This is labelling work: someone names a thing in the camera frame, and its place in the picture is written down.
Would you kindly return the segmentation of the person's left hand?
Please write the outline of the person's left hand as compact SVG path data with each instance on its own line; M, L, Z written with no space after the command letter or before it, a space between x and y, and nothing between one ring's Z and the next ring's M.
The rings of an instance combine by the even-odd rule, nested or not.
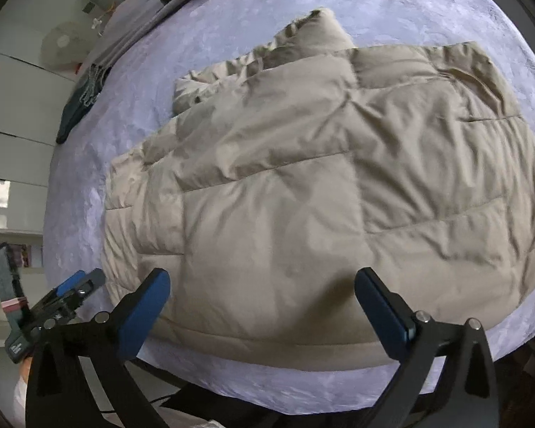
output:
M20 378L24 383L29 380L32 357L26 357L20 365Z

